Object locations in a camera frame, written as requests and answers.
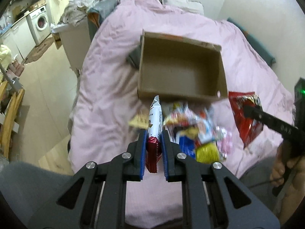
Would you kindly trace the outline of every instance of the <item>chocolate bar wrapper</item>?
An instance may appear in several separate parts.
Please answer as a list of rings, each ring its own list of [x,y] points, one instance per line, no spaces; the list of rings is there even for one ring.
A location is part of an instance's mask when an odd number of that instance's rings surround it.
[[[161,158],[161,133],[162,109],[157,95],[150,107],[147,129],[146,167],[150,173],[157,173],[157,162]]]

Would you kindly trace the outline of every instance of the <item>human hand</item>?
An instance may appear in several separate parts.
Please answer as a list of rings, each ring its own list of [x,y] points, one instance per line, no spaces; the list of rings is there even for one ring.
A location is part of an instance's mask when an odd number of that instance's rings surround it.
[[[285,165],[282,162],[284,144],[288,143],[284,142],[278,147],[270,176],[270,180],[274,180],[272,184],[276,187],[284,183],[284,179],[281,178],[285,172]],[[290,169],[294,168],[296,175],[293,178],[291,185],[288,187],[282,201],[281,211],[279,214],[281,224],[286,222],[292,216],[305,196],[305,157],[296,157],[288,160],[287,167]]]

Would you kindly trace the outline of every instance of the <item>pillow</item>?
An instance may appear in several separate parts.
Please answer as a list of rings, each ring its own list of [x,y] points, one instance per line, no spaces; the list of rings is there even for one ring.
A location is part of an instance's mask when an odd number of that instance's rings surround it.
[[[189,0],[162,0],[163,5],[177,6],[184,11],[204,15],[203,5],[200,2]]]

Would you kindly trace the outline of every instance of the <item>open cardboard box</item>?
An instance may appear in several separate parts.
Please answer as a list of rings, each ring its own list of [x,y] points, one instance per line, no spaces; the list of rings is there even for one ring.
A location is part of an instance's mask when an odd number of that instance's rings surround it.
[[[138,97],[214,102],[228,97],[221,46],[143,32]]]

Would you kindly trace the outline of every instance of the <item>white snack wrapper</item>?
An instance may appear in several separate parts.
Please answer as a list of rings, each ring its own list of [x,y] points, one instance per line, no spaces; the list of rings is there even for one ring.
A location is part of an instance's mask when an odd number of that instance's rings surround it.
[[[148,119],[148,138],[156,137],[161,142],[162,133],[162,109],[159,102],[159,96],[157,95],[152,105],[150,106],[149,119]]]

